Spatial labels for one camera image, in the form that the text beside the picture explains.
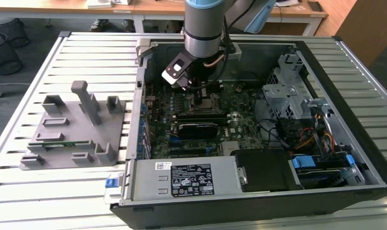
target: white box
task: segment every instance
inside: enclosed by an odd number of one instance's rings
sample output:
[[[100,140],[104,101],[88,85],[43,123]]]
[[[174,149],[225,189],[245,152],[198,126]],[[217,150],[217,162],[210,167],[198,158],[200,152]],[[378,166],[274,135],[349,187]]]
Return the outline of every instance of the white box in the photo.
[[[130,5],[130,3],[132,2],[132,0],[111,0],[114,4],[118,5]]]
[[[110,8],[112,7],[111,0],[87,0],[87,8]]]

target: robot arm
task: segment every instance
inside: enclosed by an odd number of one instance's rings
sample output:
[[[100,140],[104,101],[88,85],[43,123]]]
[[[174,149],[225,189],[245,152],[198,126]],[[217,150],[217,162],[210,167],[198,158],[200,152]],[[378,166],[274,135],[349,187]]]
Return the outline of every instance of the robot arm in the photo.
[[[275,0],[186,0],[186,48],[163,72],[170,84],[184,90],[202,88],[217,64],[229,57],[229,36],[222,49],[223,28],[229,30],[238,23],[239,29],[258,33],[274,4]]]

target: motherboard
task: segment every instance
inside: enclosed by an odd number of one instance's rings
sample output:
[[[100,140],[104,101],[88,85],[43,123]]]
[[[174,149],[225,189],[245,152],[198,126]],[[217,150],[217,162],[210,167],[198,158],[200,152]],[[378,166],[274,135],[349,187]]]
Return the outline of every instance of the motherboard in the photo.
[[[168,85],[147,87],[152,159],[225,156],[238,149],[263,148],[254,118],[255,82],[221,81],[217,87],[200,104],[192,93]],[[198,134],[191,128],[204,130]]]

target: power supply label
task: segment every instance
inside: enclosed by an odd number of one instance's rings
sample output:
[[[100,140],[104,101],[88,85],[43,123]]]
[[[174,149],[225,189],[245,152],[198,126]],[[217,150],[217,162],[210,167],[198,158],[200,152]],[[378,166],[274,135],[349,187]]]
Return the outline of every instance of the power supply label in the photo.
[[[171,166],[174,197],[214,195],[211,164]]]

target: mesh wastebasket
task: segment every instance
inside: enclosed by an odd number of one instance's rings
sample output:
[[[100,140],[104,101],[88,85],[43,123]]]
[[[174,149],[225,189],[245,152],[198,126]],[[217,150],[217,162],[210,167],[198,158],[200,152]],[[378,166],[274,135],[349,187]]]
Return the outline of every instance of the mesh wastebasket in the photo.
[[[0,34],[0,75],[11,75],[23,67],[15,49],[8,44],[8,36]]]
[[[14,48],[23,47],[30,43],[23,22],[19,18],[0,18],[0,33],[8,36],[8,42]]]

